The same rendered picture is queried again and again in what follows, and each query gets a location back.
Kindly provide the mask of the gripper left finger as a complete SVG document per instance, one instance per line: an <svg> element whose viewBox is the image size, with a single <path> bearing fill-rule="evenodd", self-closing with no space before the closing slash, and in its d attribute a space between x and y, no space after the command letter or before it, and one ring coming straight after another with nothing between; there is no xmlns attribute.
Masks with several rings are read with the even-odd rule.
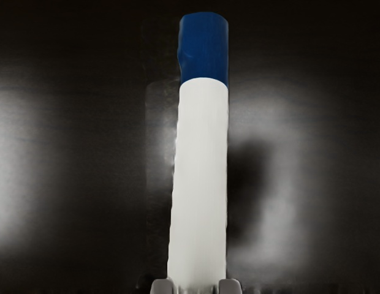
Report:
<svg viewBox="0 0 380 294"><path fill-rule="evenodd" d="M170 279L155 279L150 294L177 294L177 291Z"/></svg>

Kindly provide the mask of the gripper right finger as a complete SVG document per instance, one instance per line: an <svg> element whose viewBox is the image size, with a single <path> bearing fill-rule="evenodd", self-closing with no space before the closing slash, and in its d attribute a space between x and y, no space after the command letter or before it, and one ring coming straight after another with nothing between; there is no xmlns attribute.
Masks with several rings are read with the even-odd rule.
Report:
<svg viewBox="0 0 380 294"><path fill-rule="evenodd" d="M241 294L241 284L236 279L221 279L218 283L218 294Z"/></svg>

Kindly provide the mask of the white marker with blue cap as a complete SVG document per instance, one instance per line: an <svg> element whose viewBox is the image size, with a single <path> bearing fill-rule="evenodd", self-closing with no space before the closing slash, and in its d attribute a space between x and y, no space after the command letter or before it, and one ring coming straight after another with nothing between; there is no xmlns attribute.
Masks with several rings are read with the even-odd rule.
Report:
<svg viewBox="0 0 380 294"><path fill-rule="evenodd" d="M229 25L214 12L180 21L181 70L168 278L175 294L215 294L226 277Z"/></svg>

